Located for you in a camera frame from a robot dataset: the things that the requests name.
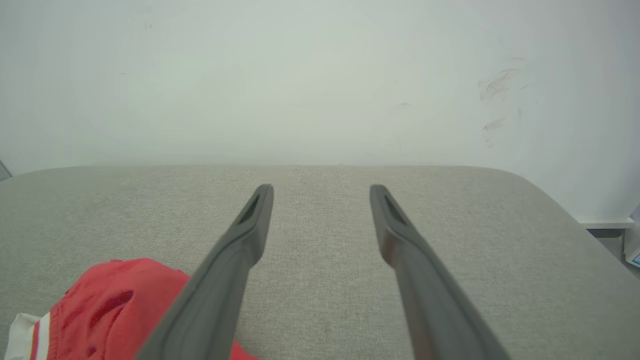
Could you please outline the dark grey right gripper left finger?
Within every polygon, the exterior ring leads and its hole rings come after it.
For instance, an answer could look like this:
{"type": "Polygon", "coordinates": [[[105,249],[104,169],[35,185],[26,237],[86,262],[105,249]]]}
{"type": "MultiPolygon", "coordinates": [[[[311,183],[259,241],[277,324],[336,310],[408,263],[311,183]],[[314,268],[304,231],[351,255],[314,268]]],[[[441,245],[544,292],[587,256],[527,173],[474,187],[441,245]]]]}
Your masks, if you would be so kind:
{"type": "Polygon", "coordinates": [[[274,187],[261,184],[205,256],[137,360],[228,360],[250,269],[261,259],[274,187]]]}

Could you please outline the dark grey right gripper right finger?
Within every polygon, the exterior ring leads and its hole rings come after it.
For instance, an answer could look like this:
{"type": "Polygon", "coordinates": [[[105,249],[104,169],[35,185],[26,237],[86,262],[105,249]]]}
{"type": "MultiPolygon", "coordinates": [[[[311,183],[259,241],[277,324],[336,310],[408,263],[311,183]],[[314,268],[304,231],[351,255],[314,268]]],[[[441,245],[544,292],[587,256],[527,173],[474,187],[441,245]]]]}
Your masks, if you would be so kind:
{"type": "Polygon", "coordinates": [[[416,360],[507,360],[509,355],[391,192],[369,189],[382,259],[397,279],[416,360]]]}

